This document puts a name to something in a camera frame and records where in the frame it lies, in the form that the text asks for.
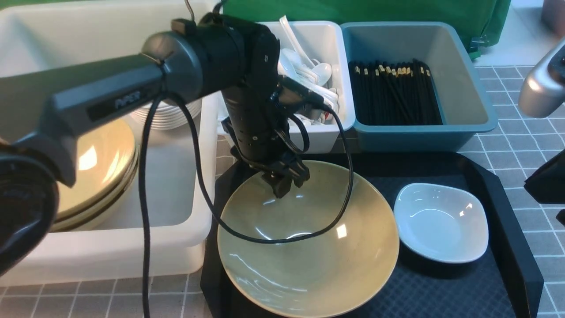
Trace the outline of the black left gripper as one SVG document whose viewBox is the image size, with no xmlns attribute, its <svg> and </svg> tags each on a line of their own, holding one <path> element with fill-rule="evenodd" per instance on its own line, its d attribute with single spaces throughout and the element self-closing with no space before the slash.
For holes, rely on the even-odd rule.
<svg viewBox="0 0 565 318">
<path fill-rule="evenodd" d="M 281 91 L 279 83 L 243 82 L 221 90 L 229 117 L 222 125 L 234 138 L 239 159 L 260 172 L 276 198 L 285 197 L 292 183 L 301 188 L 310 177 L 290 146 L 290 113 L 280 105 Z"/>
</svg>

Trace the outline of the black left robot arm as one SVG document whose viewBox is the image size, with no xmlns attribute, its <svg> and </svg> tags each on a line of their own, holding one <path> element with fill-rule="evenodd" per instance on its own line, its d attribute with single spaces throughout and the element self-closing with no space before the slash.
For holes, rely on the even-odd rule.
<svg viewBox="0 0 565 318">
<path fill-rule="evenodd" d="M 231 98 L 224 127 L 232 152 L 276 197 L 300 187 L 309 170 L 285 137 L 296 102 L 279 101 L 279 39 L 259 23 L 209 12 L 199 23 L 174 19 L 139 54 L 1 79 L 1 273 L 22 261 L 50 231 L 56 185 L 73 186 L 77 141 L 154 102 L 184 106 L 215 92 Z"/>
</svg>

